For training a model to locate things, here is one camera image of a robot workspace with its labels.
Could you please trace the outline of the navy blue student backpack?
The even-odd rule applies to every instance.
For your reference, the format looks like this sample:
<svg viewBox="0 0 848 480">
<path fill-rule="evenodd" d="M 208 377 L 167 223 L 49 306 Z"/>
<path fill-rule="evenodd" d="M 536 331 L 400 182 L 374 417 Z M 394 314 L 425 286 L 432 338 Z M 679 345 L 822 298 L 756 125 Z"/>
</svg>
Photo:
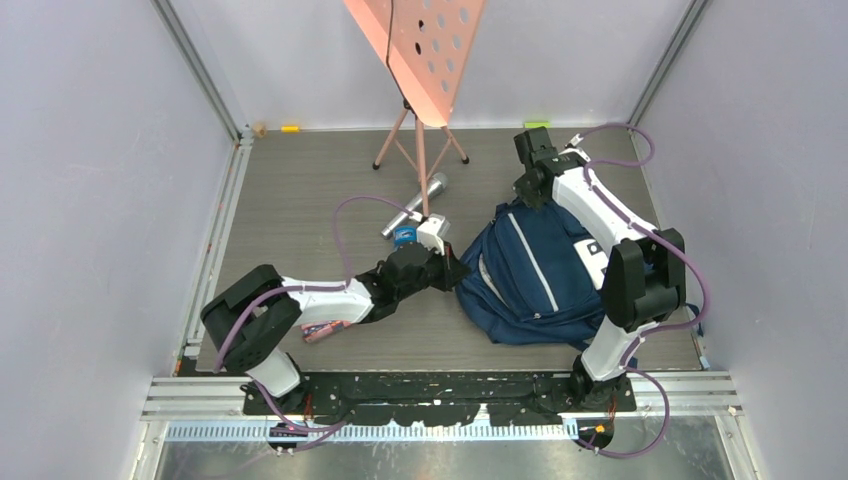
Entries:
<svg viewBox="0 0 848 480">
<path fill-rule="evenodd" d="M 455 288 L 458 301 L 492 342 L 564 343 L 583 352 L 599 330 L 607 258 L 557 204 L 498 205 L 460 260 L 471 274 Z"/>
</svg>

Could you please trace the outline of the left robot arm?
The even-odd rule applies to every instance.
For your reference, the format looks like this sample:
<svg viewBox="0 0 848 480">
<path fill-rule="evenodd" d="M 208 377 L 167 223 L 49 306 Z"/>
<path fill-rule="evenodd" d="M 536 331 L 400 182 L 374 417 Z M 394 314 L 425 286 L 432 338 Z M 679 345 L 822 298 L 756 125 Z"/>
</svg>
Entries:
<svg viewBox="0 0 848 480">
<path fill-rule="evenodd" d="M 280 347 L 291 329 L 377 322 L 423 290 L 453 290 L 470 272 L 450 245 L 438 249 L 417 242 L 345 281 L 306 282 L 259 265 L 201 311 L 217 350 L 213 370 L 253 378 L 280 412 L 296 413 L 305 405 L 307 389 L 299 367 Z"/>
</svg>

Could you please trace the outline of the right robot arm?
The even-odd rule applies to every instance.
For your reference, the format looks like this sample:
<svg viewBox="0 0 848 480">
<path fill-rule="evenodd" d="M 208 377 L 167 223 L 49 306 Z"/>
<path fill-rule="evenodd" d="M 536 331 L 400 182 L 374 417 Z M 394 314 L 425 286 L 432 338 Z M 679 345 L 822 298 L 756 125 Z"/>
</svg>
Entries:
<svg viewBox="0 0 848 480">
<path fill-rule="evenodd" d="M 686 257 L 677 230 L 642 219 L 602 183 L 581 140 L 575 136 L 558 149 L 544 127 L 516 135 L 525 172 L 513 190 L 530 207 L 555 203 L 567 210 L 607 258 L 600 288 L 605 316 L 575 360 L 568 384 L 574 403 L 591 411 L 620 385 L 646 338 L 672 330 L 667 321 L 686 302 Z"/>
</svg>

